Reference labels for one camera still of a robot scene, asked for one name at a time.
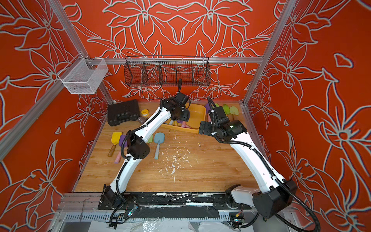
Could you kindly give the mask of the pale green shovel wooden handle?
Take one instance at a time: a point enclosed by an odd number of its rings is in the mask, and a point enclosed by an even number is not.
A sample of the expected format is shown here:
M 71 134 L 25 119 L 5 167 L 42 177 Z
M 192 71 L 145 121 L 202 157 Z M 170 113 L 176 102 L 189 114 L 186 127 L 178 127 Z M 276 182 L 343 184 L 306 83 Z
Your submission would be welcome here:
M 239 115 L 239 109 L 236 106 L 231 106 L 230 107 L 230 114 L 233 116 L 238 116 Z

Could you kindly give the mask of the purple scoop shovel pink handle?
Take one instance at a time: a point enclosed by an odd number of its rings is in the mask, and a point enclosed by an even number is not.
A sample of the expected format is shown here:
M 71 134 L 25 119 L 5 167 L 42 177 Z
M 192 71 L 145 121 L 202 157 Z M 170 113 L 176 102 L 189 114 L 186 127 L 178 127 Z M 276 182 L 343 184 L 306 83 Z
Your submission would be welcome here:
M 120 160 L 122 158 L 122 156 L 121 156 L 121 147 L 122 147 L 122 144 L 123 144 L 125 138 L 126 138 L 126 135 L 121 135 L 120 136 L 119 143 L 118 143 L 118 145 L 120 146 L 120 148 L 119 148 L 119 152 L 117 154 L 117 157 L 115 159 L 114 164 L 119 164 L 120 163 Z

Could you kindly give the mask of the yellow shovel purple handle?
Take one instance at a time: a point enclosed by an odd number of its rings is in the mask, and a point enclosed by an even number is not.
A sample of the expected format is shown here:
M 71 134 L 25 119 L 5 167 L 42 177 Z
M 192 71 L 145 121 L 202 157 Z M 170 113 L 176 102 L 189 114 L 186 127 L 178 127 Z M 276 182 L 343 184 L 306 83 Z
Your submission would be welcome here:
M 122 136 L 122 132 L 113 132 L 112 137 L 111 137 L 111 142 L 112 142 L 112 147 L 108 153 L 108 157 L 112 157 L 113 153 L 116 149 L 116 146 L 119 144 L 120 137 Z

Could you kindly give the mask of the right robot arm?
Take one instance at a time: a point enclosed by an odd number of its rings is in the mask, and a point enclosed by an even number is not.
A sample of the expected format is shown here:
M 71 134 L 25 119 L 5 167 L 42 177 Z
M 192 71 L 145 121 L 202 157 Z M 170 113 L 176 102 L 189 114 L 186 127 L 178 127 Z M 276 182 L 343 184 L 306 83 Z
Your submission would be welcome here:
M 264 219 L 275 216 L 293 230 L 302 232 L 302 228 L 279 215 L 279 212 L 296 201 L 313 219 L 312 230 L 319 232 L 321 230 L 319 219 L 312 209 L 296 195 L 298 189 L 296 182 L 292 179 L 286 180 L 273 168 L 256 147 L 243 123 L 239 120 L 229 120 L 223 107 L 217 106 L 210 97 L 207 101 L 211 120 L 201 122 L 199 133 L 213 137 L 221 144 L 230 145 L 242 158 L 259 187 L 258 190 L 249 190 L 241 185 L 231 188 L 230 194 L 234 202 L 254 207 L 258 212 L 257 215 Z

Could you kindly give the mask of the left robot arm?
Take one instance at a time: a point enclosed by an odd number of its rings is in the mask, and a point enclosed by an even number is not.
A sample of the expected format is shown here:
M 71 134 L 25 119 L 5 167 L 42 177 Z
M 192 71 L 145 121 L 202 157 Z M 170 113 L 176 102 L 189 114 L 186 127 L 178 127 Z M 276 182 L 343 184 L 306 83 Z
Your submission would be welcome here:
M 140 127 L 128 131 L 121 146 L 121 156 L 124 162 L 110 185 L 104 185 L 100 197 L 99 206 L 103 208 L 118 208 L 122 203 L 133 202 L 124 197 L 128 182 L 138 164 L 150 153 L 147 144 L 150 136 L 167 120 L 189 121 L 190 99 L 181 92 L 183 81 L 178 81 L 176 95 L 161 100 L 155 113 Z

